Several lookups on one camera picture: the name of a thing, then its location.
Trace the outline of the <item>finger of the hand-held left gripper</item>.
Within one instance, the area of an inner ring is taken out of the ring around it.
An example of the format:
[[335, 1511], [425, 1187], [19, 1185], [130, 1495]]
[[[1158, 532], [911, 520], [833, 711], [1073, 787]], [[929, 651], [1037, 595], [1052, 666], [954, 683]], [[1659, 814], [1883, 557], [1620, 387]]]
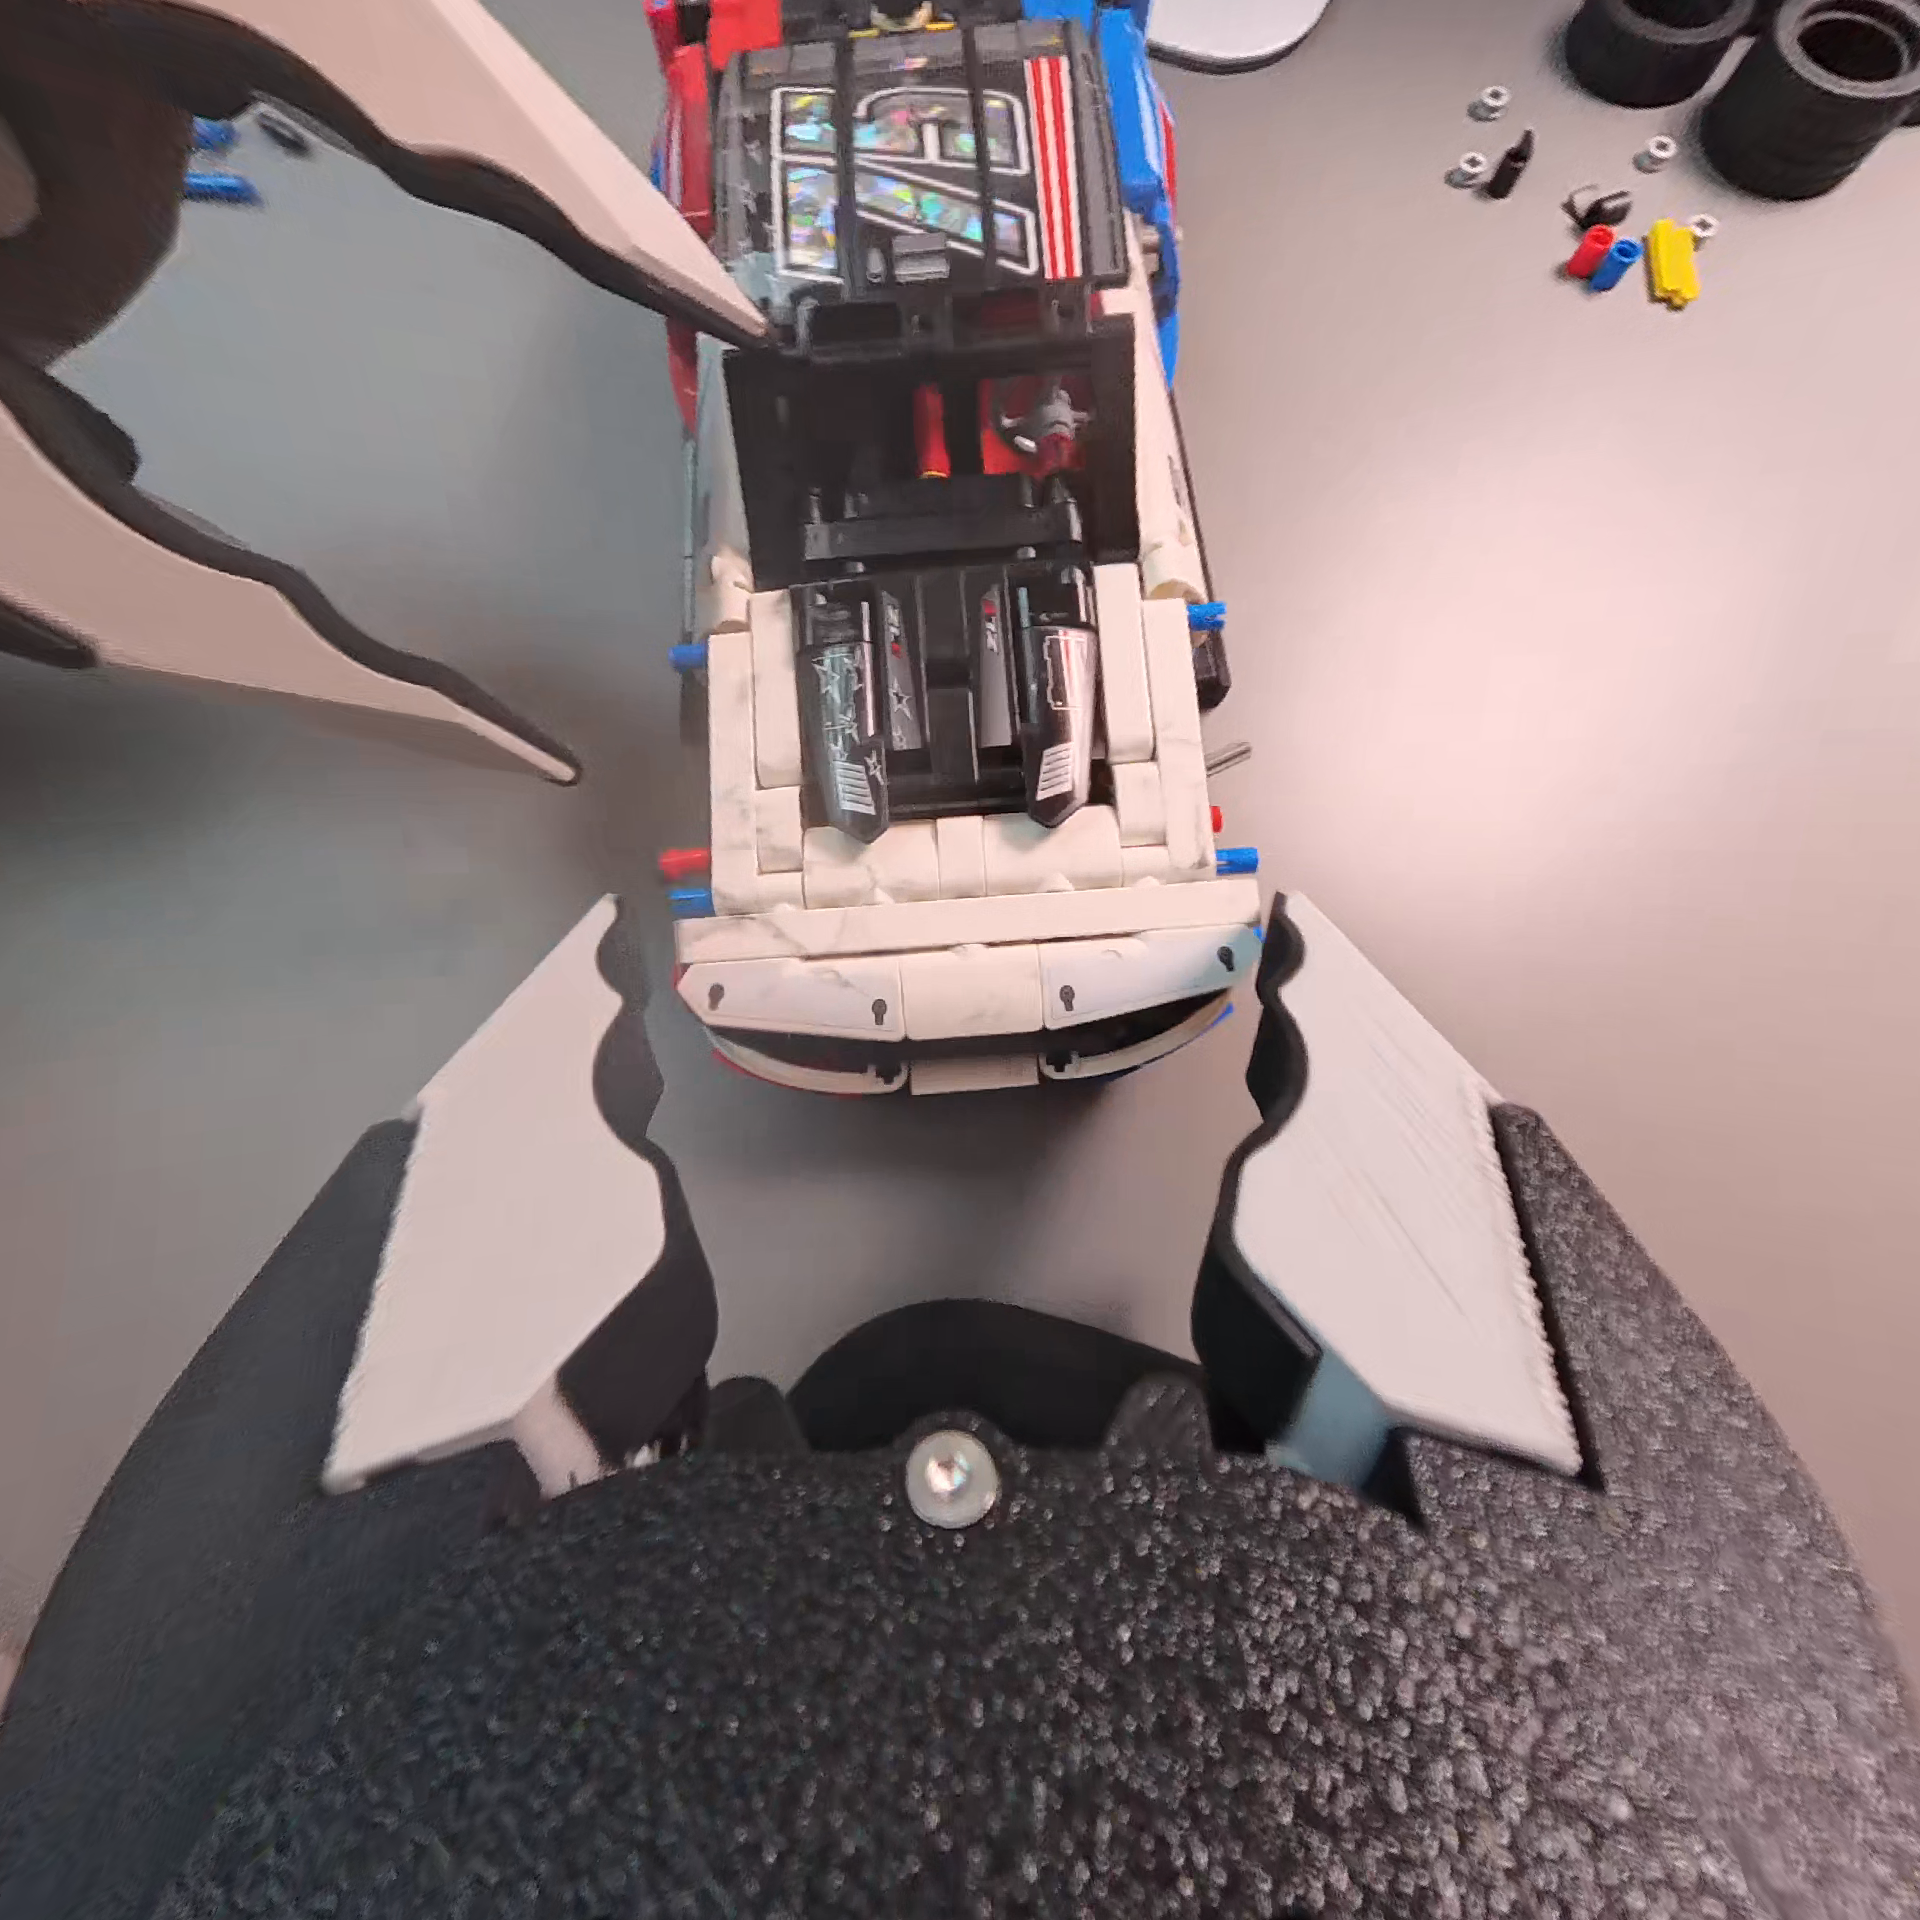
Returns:
[[579, 784], [546, 733], [444, 660], [368, 640], [293, 563], [262, 557], [139, 489], [130, 439], [6, 349], [0, 598], [6, 651], [116, 666], [384, 733], [451, 735], [541, 784]]
[[485, 6], [169, 6], [160, 45], [192, 74], [315, 117], [403, 191], [535, 241], [615, 298], [735, 349], [772, 342], [675, 204]]

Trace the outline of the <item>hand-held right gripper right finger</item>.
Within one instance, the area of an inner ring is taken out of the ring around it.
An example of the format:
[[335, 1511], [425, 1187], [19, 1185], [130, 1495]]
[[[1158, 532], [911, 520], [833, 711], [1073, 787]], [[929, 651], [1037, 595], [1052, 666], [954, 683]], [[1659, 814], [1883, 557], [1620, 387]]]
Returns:
[[1400, 1437], [1579, 1480], [1579, 1417], [1501, 1175], [1495, 1089], [1299, 894], [1275, 894], [1188, 1334], [1235, 1445], [1386, 1487]]

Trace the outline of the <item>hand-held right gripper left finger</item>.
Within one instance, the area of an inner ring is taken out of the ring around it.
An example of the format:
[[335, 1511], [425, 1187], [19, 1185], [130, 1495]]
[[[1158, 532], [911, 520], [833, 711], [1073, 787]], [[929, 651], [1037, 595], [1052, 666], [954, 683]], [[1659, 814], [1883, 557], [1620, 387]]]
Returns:
[[554, 1499], [696, 1437], [714, 1286], [649, 1141], [643, 995], [600, 898], [417, 1094], [324, 1495], [515, 1445]]

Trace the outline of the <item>white blue red brick car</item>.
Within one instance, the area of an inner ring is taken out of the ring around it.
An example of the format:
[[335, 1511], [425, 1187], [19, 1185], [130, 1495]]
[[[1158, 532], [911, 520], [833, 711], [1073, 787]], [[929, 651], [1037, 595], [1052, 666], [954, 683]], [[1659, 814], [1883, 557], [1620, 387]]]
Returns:
[[1146, 6], [643, 6], [657, 189], [772, 342], [670, 324], [675, 995], [798, 1094], [1126, 1076], [1235, 1009], [1258, 851], [1171, 401]]

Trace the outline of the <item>white round base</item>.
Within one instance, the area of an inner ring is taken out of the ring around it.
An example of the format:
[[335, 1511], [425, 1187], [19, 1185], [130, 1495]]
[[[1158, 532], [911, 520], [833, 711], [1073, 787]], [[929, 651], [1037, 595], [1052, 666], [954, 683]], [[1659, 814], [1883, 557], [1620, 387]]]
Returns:
[[1178, 70], [1245, 74], [1313, 37], [1331, 0], [1152, 0], [1146, 52]]

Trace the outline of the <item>black toy tire stack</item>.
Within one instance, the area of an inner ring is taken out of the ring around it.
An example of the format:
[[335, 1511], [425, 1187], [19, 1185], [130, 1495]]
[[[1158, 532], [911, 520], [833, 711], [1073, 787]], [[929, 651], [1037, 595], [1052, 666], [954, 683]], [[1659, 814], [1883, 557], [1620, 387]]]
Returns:
[[1770, 0], [1583, 0], [1565, 23], [1565, 70], [1604, 108], [1674, 108], [1770, 12]]
[[1912, 121], [1912, 0], [1781, 0], [1701, 110], [1707, 169], [1753, 198], [1831, 191]]

